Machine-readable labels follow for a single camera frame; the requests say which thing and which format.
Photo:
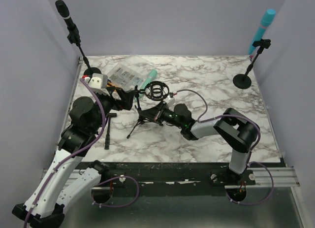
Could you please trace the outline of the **black tripod shock-mount stand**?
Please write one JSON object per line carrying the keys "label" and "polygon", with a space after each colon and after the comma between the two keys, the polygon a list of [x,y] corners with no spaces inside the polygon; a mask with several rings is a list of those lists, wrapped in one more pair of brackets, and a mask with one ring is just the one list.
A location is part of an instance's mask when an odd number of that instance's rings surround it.
{"label": "black tripod shock-mount stand", "polygon": [[[135,108],[137,110],[137,113],[138,113],[138,108],[141,108],[140,101],[139,101],[141,94],[145,95],[150,100],[162,101],[166,99],[170,93],[169,87],[164,82],[161,82],[161,81],[152,81],[143,90],[138,90],[137,86],[135,86],[135,91],[137,91],[135,95],[135,99],[137,102],[137,104],[135,105]],[[145,123],[141,122],[138,118],[136,125],[133,127],[133,129],[131,130],[131,132],[126,138],[129,139],[131,137],[132,132],[135,130],[135,128],[143,124]]]}

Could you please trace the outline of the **mint green microphone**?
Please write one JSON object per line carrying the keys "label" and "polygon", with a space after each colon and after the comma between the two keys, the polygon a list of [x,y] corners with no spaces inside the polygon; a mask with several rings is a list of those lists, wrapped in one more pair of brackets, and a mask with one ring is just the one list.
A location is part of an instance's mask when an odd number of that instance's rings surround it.
{"label": "mint green microphone", "polygon": [[155,80],[156,76],[158,74],[158,71],[156,69],[152,69],[149,74],[147,75],[146,80],[143,82],[142,86],[139,88],[140,90],[145,89],[145,87]]}

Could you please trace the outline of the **cyan blue microphone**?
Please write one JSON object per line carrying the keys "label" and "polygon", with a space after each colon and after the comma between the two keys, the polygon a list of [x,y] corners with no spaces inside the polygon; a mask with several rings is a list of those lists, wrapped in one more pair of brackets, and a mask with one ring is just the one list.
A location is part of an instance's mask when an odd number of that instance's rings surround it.
{"label": "cyan blue microphone", "polygon": [[274,9],[266,10],[266,12],[264,13],[264,15],[262,16],[260,20],[260,25],[258,26],[258,29],[250,43],[250,46],[248,49],[248,55],[251,55],[253,53],[253,51],[255,50],[253,43],[263,38],[264,33],[266,32],[267,28],[272,24],[275,16],[276,16],[276,11]]}

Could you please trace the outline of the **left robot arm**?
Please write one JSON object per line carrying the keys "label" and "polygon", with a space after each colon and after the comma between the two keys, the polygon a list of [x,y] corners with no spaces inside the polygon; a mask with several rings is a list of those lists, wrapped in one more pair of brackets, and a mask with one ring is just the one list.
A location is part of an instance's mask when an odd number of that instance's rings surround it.
{"label": "left robot arm", "polygon": [[92,186],[109,181],[106,165],[94,161],[78,179],[66,185],[70,175],[102,136],[111,110],[131,110],[135,91],[108,87],[103,95],[88,88],[93,95],[79,97],[69,113],[71,124],[61,134],[53,161],[30,198],[15,205],[12,214],[24,221],[24,227],[58,228],[66,212]]}

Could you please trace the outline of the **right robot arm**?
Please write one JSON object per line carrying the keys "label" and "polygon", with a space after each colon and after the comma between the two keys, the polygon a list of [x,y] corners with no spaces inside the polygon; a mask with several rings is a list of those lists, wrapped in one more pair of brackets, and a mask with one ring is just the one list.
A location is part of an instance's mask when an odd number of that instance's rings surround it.
{"label": "right robot arm", "polygon": [[137,109],[140,121],[149,121],[160,126],[171,124],[181,131],[181,135],[190,141],[196,141],[212,135],[220,135],[232,148],[231,161],[226,178],[236,185],[244,179],[249,157],[253,147],[259,142],[259,126],[233,108],[228,108],[222,115],[198,122],[192,117],[185,104],[177,104],[171,110],[162,101],[158,105],[142,110]]}

